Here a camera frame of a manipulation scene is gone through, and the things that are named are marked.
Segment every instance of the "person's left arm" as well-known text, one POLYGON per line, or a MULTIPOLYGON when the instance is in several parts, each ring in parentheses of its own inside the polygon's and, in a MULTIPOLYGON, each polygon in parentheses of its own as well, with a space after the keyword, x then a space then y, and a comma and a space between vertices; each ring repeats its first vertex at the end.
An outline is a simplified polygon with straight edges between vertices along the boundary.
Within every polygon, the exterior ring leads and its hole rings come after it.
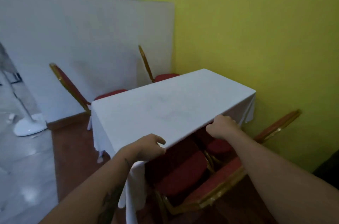
POLYGON ((130 168, 166 152, 163 138, 143 136, 121 148, 115 156, 65 197, 40 224, 110 224, 130 168))

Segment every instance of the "person's left hand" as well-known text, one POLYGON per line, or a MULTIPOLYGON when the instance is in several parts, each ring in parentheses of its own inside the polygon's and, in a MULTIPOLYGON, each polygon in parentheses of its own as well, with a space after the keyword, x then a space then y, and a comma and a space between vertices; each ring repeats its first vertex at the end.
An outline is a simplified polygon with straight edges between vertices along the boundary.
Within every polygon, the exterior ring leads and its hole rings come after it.
POLYGON ((151 161, 166 153, 166 149, 160 147, 158 143, 164 145, 166 141, 157 135, 148 134, 130 144, 136 149, 136 161, 151 161))

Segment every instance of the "table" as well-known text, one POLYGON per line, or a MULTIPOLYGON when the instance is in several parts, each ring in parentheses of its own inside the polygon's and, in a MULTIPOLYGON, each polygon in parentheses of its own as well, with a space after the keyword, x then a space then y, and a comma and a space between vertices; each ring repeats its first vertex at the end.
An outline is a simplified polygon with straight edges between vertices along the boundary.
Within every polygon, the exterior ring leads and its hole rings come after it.
MULTIPOLYGON (((170 147, 218 114, 240 125, 253 118, 256 91, 207 69, 190 72, 92 102, 94 147, 111 157, 140 137, 154 133, 170 147)), ((145 205, 143 162, 133 165, 119 207, 126 223, 145 205)))

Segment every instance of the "white partition wall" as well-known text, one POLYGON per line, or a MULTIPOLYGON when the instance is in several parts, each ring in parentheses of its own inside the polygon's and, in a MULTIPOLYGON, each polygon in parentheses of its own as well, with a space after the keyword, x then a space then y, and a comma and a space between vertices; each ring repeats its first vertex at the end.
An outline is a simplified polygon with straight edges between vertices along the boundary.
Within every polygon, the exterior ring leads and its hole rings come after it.
POLYGON ((0 41, 47 122, 83 112, 49 68, 54 62, 88 101, 133 89, 171 70, 174 6, 132 0, 0 0, 0 41))

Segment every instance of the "person's right arm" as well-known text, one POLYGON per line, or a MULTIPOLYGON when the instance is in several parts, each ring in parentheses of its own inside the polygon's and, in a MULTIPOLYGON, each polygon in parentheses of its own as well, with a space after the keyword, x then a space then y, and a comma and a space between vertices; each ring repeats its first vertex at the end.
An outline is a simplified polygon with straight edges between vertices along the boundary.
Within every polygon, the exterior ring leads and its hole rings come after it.
POLYGON ((279 222, 339 223, 339 191, 247 136, 230 118, 206 127, 231 144, 265 205, 279 222))

